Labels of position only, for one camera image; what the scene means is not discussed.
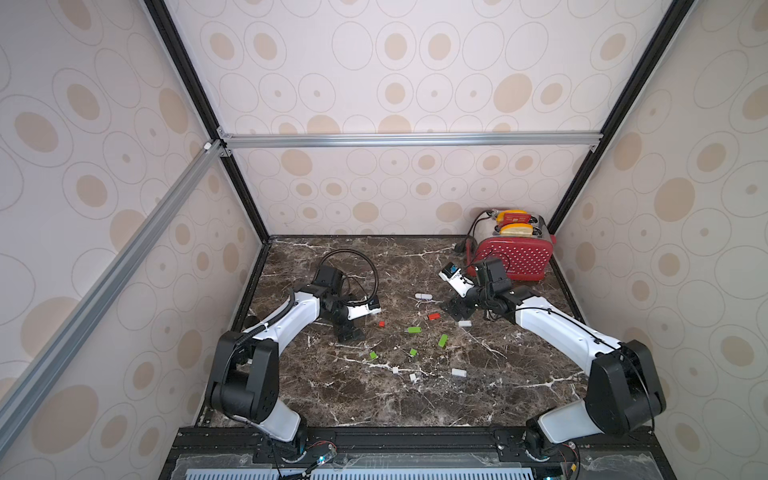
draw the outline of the patterned wallpaper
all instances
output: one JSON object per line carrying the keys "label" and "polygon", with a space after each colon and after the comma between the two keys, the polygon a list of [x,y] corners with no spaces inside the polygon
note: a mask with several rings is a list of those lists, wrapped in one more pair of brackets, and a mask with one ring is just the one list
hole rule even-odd
{"label": "patterned wallpaper", "polygon": [[590,324],[653,350],[681,480],[768,472],[768,2],[692,14],[555,255]]}
{"label": "patterned wallpaper", "polygon": [[260,248],[216,163],[0,462],[0,478],[157,478],[200,407]]}
{"label": "patterned wallpaper", "polygon": [[0,3],[0,396],[200,150],[132,0]]}
{"label": "patterned wallpaper", "polygon": [[[0,3],[0,396],[182,174],[204,132],[139,4]],[[259,244],[215,166],[0,478],[156,478]]]}
{"label": "patterned wallpaper", "polygon": [[599,130],[669,2],[168,2],[225,130]]}
{"label": "patterned wallpaper", "polygon": [[[599,130],[668,3],[168,5],[225,131],[332,134]],[[478,205],[548,217],[586,147],[558,150],[237,154],[270,233],[433,234],[464,231]]]}
{"label": "patterned wallpaper", "polygon": [[466,233],[487,207],[545,218],[588,147],[235,150],[272,234]]}

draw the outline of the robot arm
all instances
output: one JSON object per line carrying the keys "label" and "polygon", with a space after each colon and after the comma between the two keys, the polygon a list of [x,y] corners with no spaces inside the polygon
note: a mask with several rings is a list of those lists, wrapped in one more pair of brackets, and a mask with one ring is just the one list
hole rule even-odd
{"label": "robot arm", "polygon": [[[219,338],[205,392],[208,405],[231,419],[254,426],[282,442],[286,455],[300,455],[306,441],[306,423],[278,399],[280,355],[307,325],[318,318],[336,324],[340,339],[356,337],[355,318],[381,312],[376,295],[353,300],[342,295],[341,270],[321,264],[314,281],[291,293],[282,306],[242,333]],[[237,365],[250,363],[250,371]]]}
{"label": "robot arm", "polygon": [[503,263],[475,266],[478,283],[449,263],[440,272],[457,295],[445,307],[455,319],[488,310],[545,339],[589,375],[587,396],[526,422],[525,446],[532,458],[545,459],[570,439],[607,433],[623,435],[661,414],[666,400],[650,350],[604,335],[566,315],[526,286],[512,289]]}

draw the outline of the vent grille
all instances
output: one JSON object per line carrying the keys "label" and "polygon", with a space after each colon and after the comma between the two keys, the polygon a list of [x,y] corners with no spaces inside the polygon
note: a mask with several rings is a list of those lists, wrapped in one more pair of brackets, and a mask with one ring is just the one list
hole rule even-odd
{"label": "vent grille", "polygon": [[[283,470],[284,475],[300,470]],[[190,468],[187,480],[277,480],[265,468]],[[530,468],[351,468],[346,472],[318,469],[310,480],[534,480]]]}

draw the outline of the metal base frame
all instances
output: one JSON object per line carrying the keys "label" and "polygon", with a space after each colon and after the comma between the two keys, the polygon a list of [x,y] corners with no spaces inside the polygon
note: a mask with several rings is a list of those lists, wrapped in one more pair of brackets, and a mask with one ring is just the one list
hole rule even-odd
{"label": "metal base frame", "polygon": [[[473,453],[502,463],[515,463],[531,468],[535,478],[561,474],[561,457],[536,462],[528,457],[520,446],[525,427],[332,427],[309,429],[309,442],[329,440],[336,444],[336,462],[344,458],[364,454],[458,454]],[[574,440],[579,449],[601,452],[626,453],[650,452],[665,480],[676,480],[667,456],[656,436],[648,427],[631,435],[612,438],[607,435],[591,435]],[[275,465],[275,457],[268,438],[256,429],[201,428],[179,429],[160,474],[160,480],[168,480],[176,468],[176,461],[183,455],[249,454],[252,463]],[[316,459],[309,455],[297,463],[277,463],[280,468],[306,468]]]}

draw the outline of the marble tabletop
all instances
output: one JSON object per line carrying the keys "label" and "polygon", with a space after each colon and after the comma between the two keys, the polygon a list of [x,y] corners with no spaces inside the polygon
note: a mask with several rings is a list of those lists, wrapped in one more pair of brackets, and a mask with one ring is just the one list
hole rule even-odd
{"label": "marble tabletop", "polygon": [[[318,320],[306,327],[280,357],[280,397],[312,426],[523,425],[526,419],[584,397],[587,379],[570,359],[535,334],[503,319],[475,312],[472,327],[459,328],[440,310],[452,290],[438,272],[454,253],[456,238],[307,237],[273,241],[253,297],[260,318],[286,298],[286,288],[308,283],[320,257],[348,247],[371,257],[379,271],[382,312],[358,320],[365,339],[340,343],[335,329]],[[329,262],[361,295],[372,273],[357,257]],[[538,283],[527,282],[557,308],[570,313],[548,268]],[[430,293],[419,302],[415,293]],[[428,320],[430,313],[442,313]],[[385,326],[379,327],[379,321]],[[420,326],[421,333],[407,333]],[[445,348],[438,345],[445,334]],[[417,354],[411,356],[411,349]],[[371,360],[370,353],[378,358]],[[464,369],[466,378],[452,376]],[[409,378],[416,374],[416,381]],[[239,425],[214,414],[209,426]]]}

